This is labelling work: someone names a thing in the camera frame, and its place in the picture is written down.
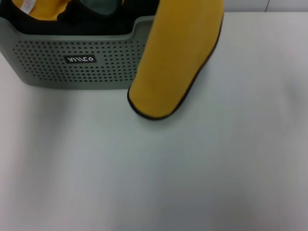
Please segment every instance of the gray plastic basket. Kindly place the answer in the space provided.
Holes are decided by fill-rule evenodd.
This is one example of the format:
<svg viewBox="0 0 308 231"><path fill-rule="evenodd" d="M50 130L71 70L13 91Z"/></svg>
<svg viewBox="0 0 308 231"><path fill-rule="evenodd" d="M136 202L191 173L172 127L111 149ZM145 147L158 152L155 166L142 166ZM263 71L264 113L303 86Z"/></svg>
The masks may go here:
<svg viewBox="0 0 308 231"><path fill-rule="evenodd" d="M132 33L119 36L26 35L0 18L0 51L19 78L31 86L128 89L153 18L138 18Z"/></svg>

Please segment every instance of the black trim edge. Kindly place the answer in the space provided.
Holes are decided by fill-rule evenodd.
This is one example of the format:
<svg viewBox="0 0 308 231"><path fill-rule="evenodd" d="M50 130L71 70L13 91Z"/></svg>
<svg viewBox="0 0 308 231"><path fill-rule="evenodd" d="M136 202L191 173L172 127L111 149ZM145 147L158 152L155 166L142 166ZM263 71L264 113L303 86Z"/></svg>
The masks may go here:
<svg viewBox="0 0 308 231"><path fill-rule="evenodd" d="M174 109L170 114L168 114L168 115L166 115L166 116L163 116L163 117L152 117L152 116L148 116L148 115L142 113L141 111L139 111L139 110L135 107L134 103L130 100L130 98L129 98L129 90L130 90L130 87L129 87L129 89L128 89L128 91L127 91L127 100L128 100L128 102L129 102L131 108L132 108L138 115L140 115L140 116L142 116L142 117L144 117L144 118L146 118L146 119L149 119L149 120L162 120L162 119L168 118L169 116L171 116L172 114L174 114L174 113L178 110L178 108L182 105L182 103L183 103L184 100L186 99L186 97L187 97L187 95L188 95L190 89L192 88L193 83L194 83L195 80L197 79L197 77L198 77L200 71L202 70L202 68L204 67L204 65L207 63L207 61L209 60L209 58L212 56L212 54L213 54L213 52L214 52L214 50L215 50L215 48L216 48L216 46L217 46L217 44L218 44L218 42L219 42L219 38L220 38L220 34L221 34L221 29L222 29L223 18L224 18L224 16L222 17L222 20L221 20L221 25L220 25L219 34L218 34L217 41L216 41L216 44L215 44L213 50L212 50L211 53L208 55L208 57L206 58L206 60L204 61L204 63L201 65L201 67L200 67L199 70L197 71L196 75L195 75L194 78L192 79L191 84L190 84L189 87L187 88L187 91L185 92L185 94L183 95L183 97L181 98L181 100L179 101L179 103L177 104L177 106L175 107L175 109Z"/></svg>

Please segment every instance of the basket logo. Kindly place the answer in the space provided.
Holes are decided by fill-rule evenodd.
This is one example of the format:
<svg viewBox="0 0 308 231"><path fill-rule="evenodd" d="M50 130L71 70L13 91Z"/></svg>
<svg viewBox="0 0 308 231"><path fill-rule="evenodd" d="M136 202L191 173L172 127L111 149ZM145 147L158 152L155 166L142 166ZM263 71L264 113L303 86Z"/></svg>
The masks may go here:
<svg viewBox="0 0 308 231"><path fill-rule="evenodd" d="M65 55L63 56L67 64L88 64L97 63L94 54L89 55Z"/></svg>

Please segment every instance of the white table surface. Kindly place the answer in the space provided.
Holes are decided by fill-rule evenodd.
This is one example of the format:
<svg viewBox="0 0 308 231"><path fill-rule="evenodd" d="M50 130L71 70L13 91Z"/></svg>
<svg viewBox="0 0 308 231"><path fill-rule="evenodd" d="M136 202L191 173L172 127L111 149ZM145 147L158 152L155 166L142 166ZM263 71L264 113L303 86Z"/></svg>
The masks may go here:
<svg viewBox="0 0 308 231"><path fill-rule="evenodd" d="M170 118L0 56L1 231L307 231L308 13L226 13Z"/></svg>

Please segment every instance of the yellow cloth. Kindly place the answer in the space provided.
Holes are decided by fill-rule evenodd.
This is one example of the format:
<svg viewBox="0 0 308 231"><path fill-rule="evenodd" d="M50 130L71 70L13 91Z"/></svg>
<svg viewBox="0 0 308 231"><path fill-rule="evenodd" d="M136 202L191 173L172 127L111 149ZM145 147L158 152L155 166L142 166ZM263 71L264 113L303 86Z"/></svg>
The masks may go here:
<svg viewBox="0 0 308 231"><path fill-rule="evenodd" d="M70 0L37 0L30 16L38 20L56 21L58 14L62 13ZM18 8L24 3L24 0L13 0Z"/></svg>
<svg viewBox="0 0 308 231"><path fill-rule="evenodd" d="M141 116L162 119L180 106L214 50L223 0L161 0L128 101Z"/></svg>

